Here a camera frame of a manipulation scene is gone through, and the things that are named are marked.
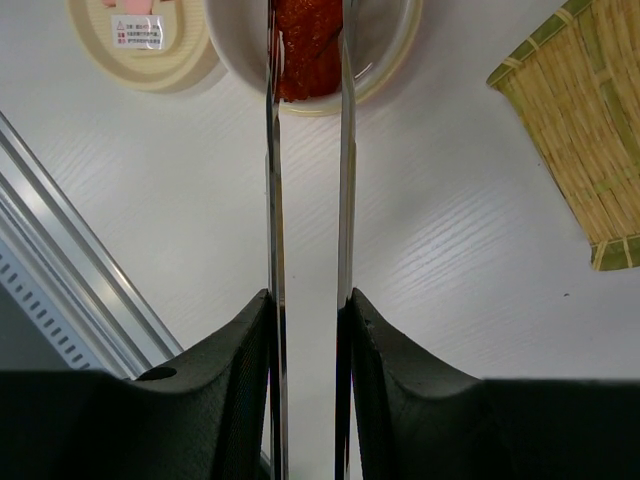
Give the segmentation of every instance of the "ventilation slot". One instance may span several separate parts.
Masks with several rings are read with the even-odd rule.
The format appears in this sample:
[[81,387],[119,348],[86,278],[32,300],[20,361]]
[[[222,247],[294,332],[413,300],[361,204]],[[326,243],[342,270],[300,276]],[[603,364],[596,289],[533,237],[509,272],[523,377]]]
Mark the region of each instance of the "ventilation slot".
[[0,285],[46,336],[67,364],[77,370],[101,368],[91,350],[59,314],[57,308],[33,282],[13,253],[0,240]]

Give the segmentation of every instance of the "screw hole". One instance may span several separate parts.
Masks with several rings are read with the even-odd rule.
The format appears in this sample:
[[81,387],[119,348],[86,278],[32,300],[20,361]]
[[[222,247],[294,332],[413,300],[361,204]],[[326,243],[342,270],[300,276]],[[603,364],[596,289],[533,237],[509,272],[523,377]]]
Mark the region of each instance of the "screw hole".
[[171,367],[156,367],[148,372],[143,373],[139,378],[139,382],[148,382],[149,380],[164,380],[173,377],[178,371]]

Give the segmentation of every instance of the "white table surface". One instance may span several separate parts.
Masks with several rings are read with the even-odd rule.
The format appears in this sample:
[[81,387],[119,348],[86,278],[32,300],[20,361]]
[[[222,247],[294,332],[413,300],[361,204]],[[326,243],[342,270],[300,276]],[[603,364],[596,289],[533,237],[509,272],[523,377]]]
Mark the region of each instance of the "white table surface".
[[[640,372],[640,270],[590,269],[516,115],[484,84],[561,3],[426,0],[406,65],[358,110],[356,285],[476,376]],[[266,285],[264,113],[234,78],[125,90],[61,1],[2,2],[0,65],[0,110],[185,347]],[[326,480],[339,118],[286,117],[282,131],[291,477]]]

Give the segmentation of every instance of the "woven basket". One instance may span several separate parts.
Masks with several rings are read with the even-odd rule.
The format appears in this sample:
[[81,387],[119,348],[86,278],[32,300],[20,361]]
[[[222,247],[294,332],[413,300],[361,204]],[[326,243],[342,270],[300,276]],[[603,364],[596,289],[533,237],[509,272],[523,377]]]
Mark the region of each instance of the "woven basket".
[[640,265],[640,1],[570,0],[491,74],[592,246]]

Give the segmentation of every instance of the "label sticker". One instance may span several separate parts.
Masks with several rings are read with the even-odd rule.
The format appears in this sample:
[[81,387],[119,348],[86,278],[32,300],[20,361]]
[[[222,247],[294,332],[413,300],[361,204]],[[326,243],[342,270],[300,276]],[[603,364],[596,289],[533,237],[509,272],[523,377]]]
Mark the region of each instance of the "label sticker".
[[116,48],[164,50],[162,15],[111,15],[111,33]]

